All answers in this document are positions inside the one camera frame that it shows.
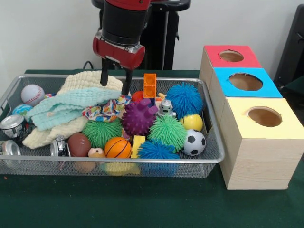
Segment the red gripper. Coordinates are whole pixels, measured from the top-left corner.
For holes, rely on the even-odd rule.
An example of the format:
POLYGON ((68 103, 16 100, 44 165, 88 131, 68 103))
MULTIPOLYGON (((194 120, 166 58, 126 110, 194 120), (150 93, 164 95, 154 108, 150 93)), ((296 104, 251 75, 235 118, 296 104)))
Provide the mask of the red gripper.
POLYGON ((140 44, 134 47, 124 47, 94 37, 93 52, 103 59, 100 80, 101 85, 106 86, 108 83, 108 70, 111 60, 118 63, 125 70, 126 79, 123 83, 121 94, 128 95, 132 82, 133 70, 141 64, 145 55, 145 47, 140 44))

